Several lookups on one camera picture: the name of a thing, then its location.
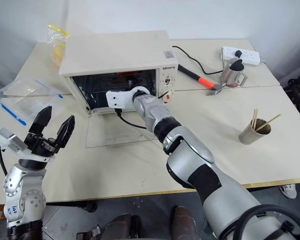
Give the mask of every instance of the cable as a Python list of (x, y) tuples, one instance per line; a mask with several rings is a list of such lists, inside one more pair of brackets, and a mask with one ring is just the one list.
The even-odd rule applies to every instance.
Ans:
[(269, 211), (277, 212), (288, 216), (289, 218), (294, 220), (296, 224), (298, 224), (298, 226), (300, 227), (300, 218), (293, 211), (286, 209), (282, 206), (277, 206), (272, 204), (257, 205), (245, 211), (238, 219), (233, 233), (233, 240), (241, 240), (245, 226), (253, 216), (255, 216), (260, 212), (269, 212)]
[(161, 96), (158, 96), (158, 99), (162, 98), (164, 95), (166, 95), (169, 91), (166, 91), (164, 94), (162, 94)]
[(147, 129), (145, 128), (144, 126), (139, 126), (139, 125), (135, 125), (131, 122), (128, 122), (127, 120), (125, 120), (122, 116), (121, 116), (121, 113), (122, 113), (122, 109), (121, 108), (115, 108), (115, 113), (116, 115), (122, 120), (124, 121), (126, 124), (129, 124), (130, 126), (133, 126), (133, 127), (136, 127), (136, 128), (139, 128), (139, 129)]
[(4, 175), (7, 176), (8, 172), (7, 172), (5, 163), (4, 163), (4, 159), (2, 158), (1, 146), (0, 146), (0, 165), (1, 165), (1, 168), (3, 170)]
[(204, 70), (204, 67), (201, 65), (201, 63), (200, 63), (197, 59), (191, 57), (191, 56), (190, 56), (188, 53), (186, 53), (186, 51), (183, 50), (181, 47), (175, 46), (175, 45), (172, 46), (172, 47), (173, 47), (173, 48), (180, 49), (185, 55), (188, 56), (188, 58), (190, 58), (190, 59), (192, 59), (193, 61), (197, 62), (205, 75), (212, 75), (212, 74), (218, 74), (218, 73), (222, 73), (222, 72), (223, 72), (223, 70), (215, 71), (215, 72), (206, 72), (206, 71)]

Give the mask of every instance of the plastic container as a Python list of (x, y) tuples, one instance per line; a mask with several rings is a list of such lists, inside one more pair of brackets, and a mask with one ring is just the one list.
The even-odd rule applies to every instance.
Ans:
[(31, 125), (38, 112), (63, 96), (38, 80), (18, 78), (0, 89), (0, 105), (22, 125)]

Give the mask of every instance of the table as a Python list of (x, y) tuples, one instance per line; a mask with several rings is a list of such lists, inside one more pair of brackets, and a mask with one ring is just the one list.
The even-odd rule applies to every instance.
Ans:
[[(221, 41), (222, 45), (230, 45), (224, 41)], [(27, 74), (29, 59), (19, 76)], [(265, 86), (226, 88), (215, 96), (206, 96), (206, 89), (178, 90), (169, 109), (207, 145), (218, 167), (245, 187), (300, 183), (300, 115), (282, 88), (272, 80), (266, 66), (258, 67), (252, 67), (251, 71), (255, 69), (255, 75), (258, 72), (262, 72), (261, 76), (267, 75), (268, 78), (263, 79), (269, 79), (273, 85), (264, 81)], [(178, 81), (183, 79), (179, 74)], [(62, 89), (63, 85), (56, 84), (55, 88)], [(44, 135), (55, 137), (60, 124), (70, 114), (75, 116), (75, 129), (66, 148), (61, 149), (56, 161), (46, 167), (42, 188), (48, 202), (192, 191), (184, 189), (170, 177), (166, 170), (167, 155), (157, 140), (86, 148), (87, 117), (71, 95), (66, 95), (61, 101), (62, 104), (55, 106), (56, 114)], [(238, 135), (252, 118), (254, 108), (259, 108), (259, 115), (266, 120), (278, 113), (282, 117), (271, 124), (270, 135), (251, 145), (243, 145)], [(135, 112), (124, 114), (130, 121), (140, 121)], [(28, 131), (0, 107), (0, 129), (2, 127), (8, 127), (21, 139)], [(132, 128), (119, 119), (113, 127)], [(3, 158), (7, 169), (17, 162), (6, 152)], [(0, 179), (3, 177), (0, 168)], [(0, 204), (4, 202), (0, 184)]]

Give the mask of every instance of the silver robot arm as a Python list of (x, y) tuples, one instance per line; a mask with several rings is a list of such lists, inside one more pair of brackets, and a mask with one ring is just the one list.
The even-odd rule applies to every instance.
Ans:
[(0, 130), (0, 151), (5, 148), (19, 158), (3, 182), (5, 192), (4, 216), (7, 219), (9, 240), (42, 239), (42, 219), (46, 198), (42, 182), (46, 165), (64, 148), (75, 126), (70, 116), (59, 128), (57, 138), (44, 138), (42, 131), (51, 118), (52, 107), (38, 113), (25, 140), (22, 141), (6, 128)]
[[(157, 97), (139, 91), (132, 101), (145, 121), (146, 129), (158, 137), (169, 155), (166, 163), (169, 174), (183, 187), (197, 190), (216, 237), (233, 239), (238, 219), (260, 203), (216, 166), (209, 149), (189, 129), (181, 126)], [(254, 215), (246, 224), (242, 239), (263, 240), (274, 232), (277, 239), (295, 239), (280, 228), (282, 225), (275, 217)]]

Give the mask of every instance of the plastic bag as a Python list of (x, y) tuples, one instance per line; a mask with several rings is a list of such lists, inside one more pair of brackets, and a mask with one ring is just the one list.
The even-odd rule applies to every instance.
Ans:
[(67, 39), (70, 36), (66, 31), (54, 26), (48, 25), (47, 44), (50, 47), (51, 60), (57, 66), (60, 66), (64, 57)]

